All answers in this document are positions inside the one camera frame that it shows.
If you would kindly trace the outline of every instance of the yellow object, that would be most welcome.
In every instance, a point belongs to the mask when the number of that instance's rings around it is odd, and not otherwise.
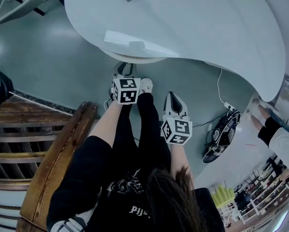
[[[216,208],[221,208],[235,200],[235,193],[233,189],[227,189],[222,185],[218,186],[215,194],[211,194]]]

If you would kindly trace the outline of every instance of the long brown hair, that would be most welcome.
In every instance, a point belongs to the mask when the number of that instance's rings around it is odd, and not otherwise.
[[[151,172],[146,194],[156,231],[208,231],[190,187],[191,176],[185,167],[177,171],[175,178],[167,170],[154,169]]]

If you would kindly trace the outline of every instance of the white shirt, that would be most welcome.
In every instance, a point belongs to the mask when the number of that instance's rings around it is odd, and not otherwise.
[[[269,149],[289,168],[289,132],[283,128],[278,129],[269,143]]]

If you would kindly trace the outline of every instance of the curved white desk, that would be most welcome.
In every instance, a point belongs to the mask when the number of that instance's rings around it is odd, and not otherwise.
[[[285,50],[265,0],[65,0],[78,33],[107,51],[191,58],[233,71],[265,101],[280,89]]]

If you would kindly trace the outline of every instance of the black t-shirt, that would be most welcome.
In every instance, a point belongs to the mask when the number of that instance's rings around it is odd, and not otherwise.
[[[52,196],[47,216],[48,231],[56,222],[91,210],[97,201],[85,231],[153,230],[144,191],[150,170],[132,164],[132,167],[120,166],[111,153],[110,145],[95,136],[87,138],[74,153],[61,185]],[[195,193],[209,231],[225,231],[209,191],[201,188]]]

